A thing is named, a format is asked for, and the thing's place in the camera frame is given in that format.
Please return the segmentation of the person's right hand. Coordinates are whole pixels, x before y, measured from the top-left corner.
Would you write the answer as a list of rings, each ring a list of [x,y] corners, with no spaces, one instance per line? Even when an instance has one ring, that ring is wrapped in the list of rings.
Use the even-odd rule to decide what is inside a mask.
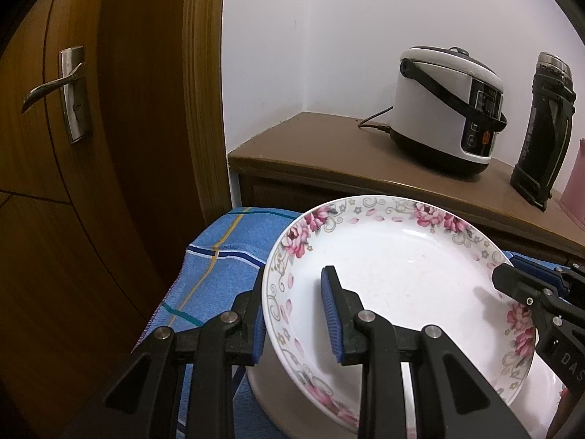
[[[585,397],[566,390],[558,404],[551,421],[546,439],[584,439],[585,438]]]

